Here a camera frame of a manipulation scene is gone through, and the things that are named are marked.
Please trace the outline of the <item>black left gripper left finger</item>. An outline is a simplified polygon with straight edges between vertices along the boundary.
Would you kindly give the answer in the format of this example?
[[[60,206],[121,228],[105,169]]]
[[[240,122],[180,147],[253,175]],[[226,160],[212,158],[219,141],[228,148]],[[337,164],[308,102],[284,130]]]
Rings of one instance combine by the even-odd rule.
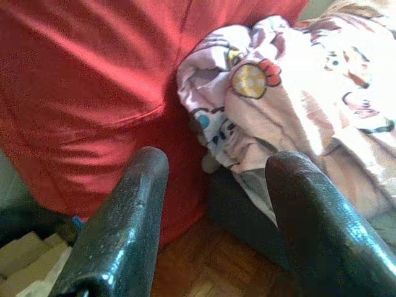
[[[50,296],[150,296],[168,173],[158,148],[132,156],[79,233]]]

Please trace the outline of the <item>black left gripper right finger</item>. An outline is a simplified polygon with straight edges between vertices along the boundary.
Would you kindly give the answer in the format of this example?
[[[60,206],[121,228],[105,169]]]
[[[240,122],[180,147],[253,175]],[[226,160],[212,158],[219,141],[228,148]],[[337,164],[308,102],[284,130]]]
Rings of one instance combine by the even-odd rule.
[[[395,254],[307,156],[276,153],[265,177],[288,265],[306,296],[395,295]]]

